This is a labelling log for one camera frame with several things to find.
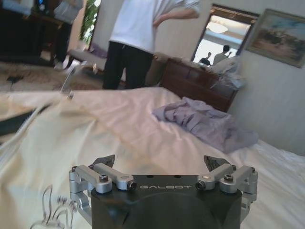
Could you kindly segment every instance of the person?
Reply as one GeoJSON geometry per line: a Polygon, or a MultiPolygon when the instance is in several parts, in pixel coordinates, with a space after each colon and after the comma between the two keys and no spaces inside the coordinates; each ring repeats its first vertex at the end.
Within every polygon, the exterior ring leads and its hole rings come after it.
{"type": "Polygon", "coordinates": [[[205,58],[202,58],[199,62],[200,63],[204,63],[204,64],[206,64],[208,66],[211,66],[211,62],[209,61],[209,58],[211,57],[211,55],[212,55],[211,52],[209,52],[208,56],[205,57],[205,58]]]}
{"type": "Polygon", "coordinates": [[[63,21],[55,46],[55,69],[62,70],[67,56],[72,24],[83,8],[83,0],[62,0],[54,10],[55,18],[63,21]]]}
{"type": "Polygon", "coordinates": [[[222,61],[222,60],[224,60],[226,58],[229,58],[230,55],[232,54],[232,52],[229,52],[229,50],[230,50],[230,46],[229,45],[225,45],[224,48],[223,48],[223,52],[215,55],[213,65],[216,65],[220,61],[222,61]]]}
{"type": "Polygon", "coordinates": [[[168,19],[198,18],[201,0],[125,0],[110,37],[103,89],[116,90],[126,70],[126,89],[144,87],[158,26],[168,19]],[[184,7],[180,11],[171,11],[184,7]]]}

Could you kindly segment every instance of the picture frame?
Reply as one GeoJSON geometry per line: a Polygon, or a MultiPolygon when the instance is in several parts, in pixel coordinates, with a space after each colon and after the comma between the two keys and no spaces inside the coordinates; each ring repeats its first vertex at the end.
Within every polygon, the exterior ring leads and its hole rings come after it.
{"type": "Polygon", "coordinates": [[[246,49],[302,68],[305,63],[305,17],[266,9],[246,49]]]}

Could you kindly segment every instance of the carpet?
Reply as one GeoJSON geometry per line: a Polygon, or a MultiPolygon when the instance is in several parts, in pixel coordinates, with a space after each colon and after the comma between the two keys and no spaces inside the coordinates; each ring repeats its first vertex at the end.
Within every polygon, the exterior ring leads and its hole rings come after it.
{"type": "MultiPolygon", "coordinates": [[[[13,91],[57,91],[61,89],[68,74],[69,71],[67,70],[57,71],[51,67],[0,62],[0,93],[13,91]]],[[[90,75],[88,70],[81,71],[75,75],[70,84],[71,88],[73,90],[102,89],[101,77],[92,77],[90,75]]]]}

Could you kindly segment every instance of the metal bracket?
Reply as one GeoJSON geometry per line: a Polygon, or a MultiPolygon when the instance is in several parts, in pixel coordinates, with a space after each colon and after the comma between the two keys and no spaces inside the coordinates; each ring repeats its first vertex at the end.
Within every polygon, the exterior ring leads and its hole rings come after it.
{"type": "Polygon", "coordinates": [[[99,174],[108,175],[113,182],[116,184],[119,190],[134,190],[137,188],[137,183],[134,181],[132,175],[123,174],[118,172],[117,170],[104,165],[103,163],[99,163],[93,165],[93,170],[98,172],[99,174]]]}
{"type": "Polygon", "coordinates": [[[250,205],[256,201],[258,173],[253,167],[243,166],[233,172],[234,166],[223,164],[209,174],[199,175],[196,183],[198,190],[211,190],[219,182],[224,193],[243,192],[241,204],[241,222],[250,211],[250,205]]]}
{"type": "Polygon", "coordinates": [[[88,197],[94,188],[98,193],[107,193],[112,190],[112,182],[120,190],[134,190],[137,187],[133,176],[120,173],[103,163],[89,167],[73,167],[69,172],[69,180],[70,198],[77,203],[79,213],[90,225],[92,212],[88,197]]]}
{"type": "Polygon", "coordinates": [[[196,183],[198,190],[212,190],[215,184],[225,175],[233,173],[233,166],[230,164],[223,164],[211,171],[209,174],[199,175],[196,183]]]}

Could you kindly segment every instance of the sofa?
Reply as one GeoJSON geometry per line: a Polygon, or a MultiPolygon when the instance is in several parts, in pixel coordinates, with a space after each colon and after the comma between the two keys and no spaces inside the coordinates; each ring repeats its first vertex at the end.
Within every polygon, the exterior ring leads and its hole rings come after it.
{"type": "MultiPolygon", "coordinates": [[[[78,61],[89,61],[91,63],[96,63],[97,68],[100,72],[104,71],[106,58],[98,57],[89,51],[81,51],[81,50],[70,50],[68,51],[69,63],[66,68],[69,68],[72,65],[73,60],[78,61]]],[[[165,55],[161,52],[156,52],[153,56],[152,65],[146,75],[145,86],[155,86],[157,85],[165,71],[166,64],[170,56],[165,55]]],[[[126,79],[125,73],[122,76],[122,84],[126,79]]]]}

